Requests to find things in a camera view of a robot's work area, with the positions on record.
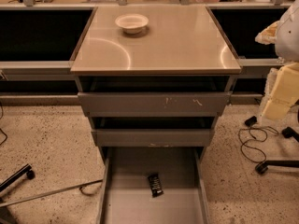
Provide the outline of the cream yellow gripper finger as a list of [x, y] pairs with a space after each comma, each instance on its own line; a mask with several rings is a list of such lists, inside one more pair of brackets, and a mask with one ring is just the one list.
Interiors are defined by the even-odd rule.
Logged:
[[271, 120], [282, 119], [299, 100], [299, 63], [272, 68], [264, 92], [261, 116]]

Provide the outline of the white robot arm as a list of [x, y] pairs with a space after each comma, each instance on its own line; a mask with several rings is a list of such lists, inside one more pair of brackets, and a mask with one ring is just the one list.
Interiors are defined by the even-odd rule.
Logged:
[[299, 0], [292, 3], [279, 21], [258, 33], [255, 41], [274, 44], [276, 55], [287, 62], [277, 70], [261, 110], [261, 116], [266, 119], [282, 119], [299, 100]]

